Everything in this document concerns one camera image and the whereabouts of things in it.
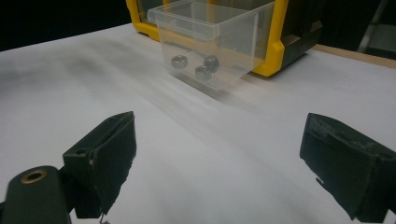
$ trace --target white tabletop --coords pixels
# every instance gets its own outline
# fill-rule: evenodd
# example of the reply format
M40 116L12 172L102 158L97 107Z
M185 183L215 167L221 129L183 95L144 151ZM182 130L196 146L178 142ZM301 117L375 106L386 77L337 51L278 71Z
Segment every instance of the white tabletop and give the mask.
M131 24L0 52L1 200L14 175L61 168L88 131L133 110L137 156L111 224L359 223L299 158L305 119L339 119L396 149L395 69L309 50L223 91L186 82Z

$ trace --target plastic box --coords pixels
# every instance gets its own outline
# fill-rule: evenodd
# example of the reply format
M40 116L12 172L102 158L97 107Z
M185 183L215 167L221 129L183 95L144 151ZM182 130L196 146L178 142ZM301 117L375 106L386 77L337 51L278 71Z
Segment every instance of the plastic box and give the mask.
M273 10L274 2L247 11L182 0L150 9L148 21L159 28L172 73L220 90L265 60Z

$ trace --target white table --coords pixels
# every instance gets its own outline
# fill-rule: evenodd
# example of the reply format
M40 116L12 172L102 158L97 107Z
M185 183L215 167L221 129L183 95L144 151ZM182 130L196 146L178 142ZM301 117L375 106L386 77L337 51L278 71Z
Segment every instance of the white table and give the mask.
M305 119L396 149L395 69L309 50L274 77L211 91L163 65L160 43L130 24L0 52L2 200L13 176L61 168L88 131L133 110L137 156L111 224L359 223L299 158Z

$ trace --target metal nut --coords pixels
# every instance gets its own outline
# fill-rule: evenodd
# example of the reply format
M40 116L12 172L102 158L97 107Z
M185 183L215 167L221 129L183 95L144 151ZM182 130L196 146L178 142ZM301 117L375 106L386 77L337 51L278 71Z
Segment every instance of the metal nut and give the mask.
M195 68L195 77L201 81L207 81L212 78L212 71L204 65Z
M177 55L172 58L172 66L176 69L182 69L187 66L187 57L183 55Z
M204 58L204 66L208 67L213 73L219 69L219 59L216 55L209 55Z

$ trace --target yellow and black toolbox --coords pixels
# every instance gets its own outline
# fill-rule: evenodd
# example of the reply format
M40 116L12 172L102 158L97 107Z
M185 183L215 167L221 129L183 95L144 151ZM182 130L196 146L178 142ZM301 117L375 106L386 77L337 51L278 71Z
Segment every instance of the yellow and black toolbox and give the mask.
M126 2L134 28L162 42L171 69L221 89L250 70L269 77L316 45L325 0Z

